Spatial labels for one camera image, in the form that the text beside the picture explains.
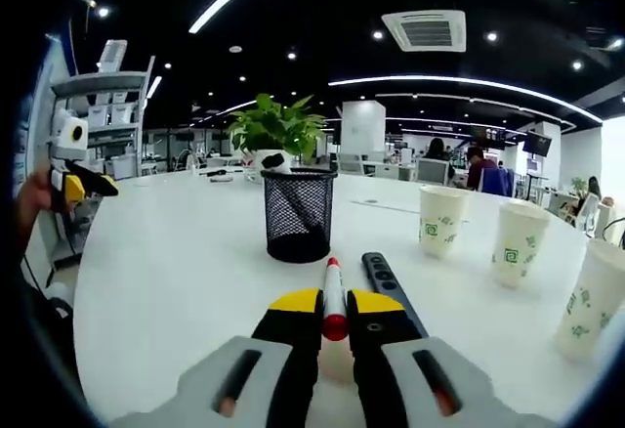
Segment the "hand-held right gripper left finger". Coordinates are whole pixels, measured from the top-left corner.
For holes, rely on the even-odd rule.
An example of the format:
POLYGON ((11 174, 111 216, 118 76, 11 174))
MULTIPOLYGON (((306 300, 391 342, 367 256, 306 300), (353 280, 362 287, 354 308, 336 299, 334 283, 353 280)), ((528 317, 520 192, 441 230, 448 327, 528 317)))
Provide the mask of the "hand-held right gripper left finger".
POLYGON ((304 426, 318 377, 322 317, 318 288, 280 297, 251 336, 232 337, 184 372, 170 400, 112 426, 304 426))

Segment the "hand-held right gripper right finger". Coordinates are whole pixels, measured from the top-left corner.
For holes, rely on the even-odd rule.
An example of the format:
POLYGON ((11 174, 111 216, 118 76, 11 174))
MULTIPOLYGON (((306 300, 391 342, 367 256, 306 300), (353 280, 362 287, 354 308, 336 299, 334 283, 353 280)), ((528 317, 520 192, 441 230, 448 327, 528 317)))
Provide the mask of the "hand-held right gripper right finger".
POLYGON ((550 427, 494 394, 490 377, 439 338, 417 329, 380 293, 347 293, 354 381, 367 427, 550 427))

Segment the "person's left hand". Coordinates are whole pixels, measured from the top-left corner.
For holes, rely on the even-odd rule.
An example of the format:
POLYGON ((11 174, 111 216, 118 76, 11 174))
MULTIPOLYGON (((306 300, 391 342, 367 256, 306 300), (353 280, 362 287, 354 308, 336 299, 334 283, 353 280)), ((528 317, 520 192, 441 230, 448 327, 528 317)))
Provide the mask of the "person's left hand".
POLYGON ((40 211, 52 210, 52 191, 49 167, 42 166, 27 177, 16 199, 16 220, 20 235, 30 235, 40 211))

